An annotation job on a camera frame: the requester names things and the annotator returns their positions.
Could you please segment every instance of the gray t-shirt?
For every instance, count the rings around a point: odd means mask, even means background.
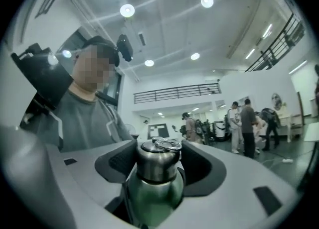
[[[254,132],[252,125],[253,122],[256,122],[254,110],[249,106],[245,106],[240,113],[240,117],[242,133]]]
[[[133,139],[115,110],[98,98],[86,101],[70,91],[54,111],[32,118],[25,129],[43,143],[58,146],[61,152]]]

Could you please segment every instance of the gray floor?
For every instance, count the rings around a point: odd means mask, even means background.
[[[304,134],[306,133],[309,123],[316,122],[317,119],[305,118]],[[287,143],[286,138],[281,138],[280,145],[274,149],[274,141],[271,141],[271,150],[267,152],[260,151],[260,154],[255,154],[255,160],[262,163],[268,169],[276,173],[282,179],[287,181],[293,187],[297,187],[304,176],[311,159],[314,143],[303,142],[304,137],[293,140]],[[231,152],[230,142],[216,142],[214,147]],[[283,163],[284,158],[293,159],[293,163]]]

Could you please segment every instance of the balcony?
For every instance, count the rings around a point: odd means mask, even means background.
[[[301,40],[304,34],[305,28],[302,22],[292,14],[273,43],[245,72],[269,70],[274,67]]]
[[[218,82],[136,93],[134,94],[134,104],[213,94],[221,94]]]

